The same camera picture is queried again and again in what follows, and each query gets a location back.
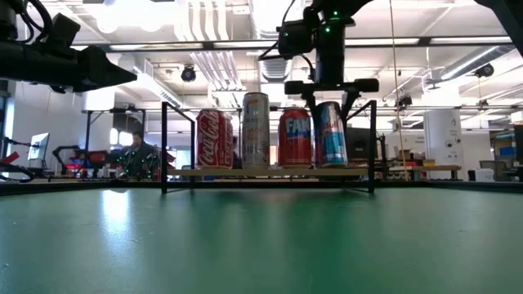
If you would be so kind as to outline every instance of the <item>green table surface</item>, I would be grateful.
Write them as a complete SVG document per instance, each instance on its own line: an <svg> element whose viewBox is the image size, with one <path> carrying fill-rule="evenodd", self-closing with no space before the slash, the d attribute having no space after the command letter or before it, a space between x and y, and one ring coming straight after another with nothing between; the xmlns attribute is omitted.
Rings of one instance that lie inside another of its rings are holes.
<svg viewBox="0 0 523 294"><path fill-rule="evenodd" d="M0 293L522 293L523 195L89 190L0 198Z"/></svg>

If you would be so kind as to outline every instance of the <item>blue and silver can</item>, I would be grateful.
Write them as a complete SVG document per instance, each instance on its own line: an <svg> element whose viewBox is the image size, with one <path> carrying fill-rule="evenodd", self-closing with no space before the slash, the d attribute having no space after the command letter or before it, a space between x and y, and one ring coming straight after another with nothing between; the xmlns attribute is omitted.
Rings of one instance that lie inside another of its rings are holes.
<svg viewBox="0 0 523 294"><path fill-rule="evenodd" d="M345 131L337 102L324 102L317 107L320 119L315 130L316 162L320 167L346 167Z"/></svg>

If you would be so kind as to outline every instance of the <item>computer monitor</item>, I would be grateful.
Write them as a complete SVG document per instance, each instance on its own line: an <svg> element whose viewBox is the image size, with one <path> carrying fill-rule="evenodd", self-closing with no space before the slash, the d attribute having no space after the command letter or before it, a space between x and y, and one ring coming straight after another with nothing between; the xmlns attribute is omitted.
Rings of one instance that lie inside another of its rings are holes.
<svg viewBox="0 0 523 294"><path fill-rule="evenodd" d="M45 160L47 145L49 143L49 133L43 133L31 137L31 145L37 147L30 147L28 160Z"/></svg>
<svg viewBox="0 0 523 294"><path fill-rule="evenodd" d="M349 160L369 159L370 129L348 127L345 131L345 142ZM378 147L374 154L378 156Z"/></svg>

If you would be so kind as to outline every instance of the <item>silver can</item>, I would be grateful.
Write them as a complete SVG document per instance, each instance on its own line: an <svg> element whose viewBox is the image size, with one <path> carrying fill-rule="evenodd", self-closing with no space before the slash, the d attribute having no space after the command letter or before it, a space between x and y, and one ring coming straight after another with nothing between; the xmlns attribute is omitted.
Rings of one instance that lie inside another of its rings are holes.
<svg viewBox="0 0 523 294"><path fill-rule="evenodd" d="M244 168L269 168L269 96L247 93L242 125L242 164Z"/></svg>

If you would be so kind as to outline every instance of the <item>coca-cola logo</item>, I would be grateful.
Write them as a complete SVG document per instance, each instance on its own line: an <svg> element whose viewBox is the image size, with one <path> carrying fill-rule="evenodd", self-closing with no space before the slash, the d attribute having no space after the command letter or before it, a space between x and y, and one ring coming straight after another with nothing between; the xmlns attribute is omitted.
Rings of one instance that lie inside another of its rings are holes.
<svg viewBox="0 0 523 294"><path fill-rule="evenodd" d="M199 120L199 143L201 144L201 152L198 154L198 160L203 165L215 165L217 163L218 123L218 113L210 111L204 112Z"/></svg>

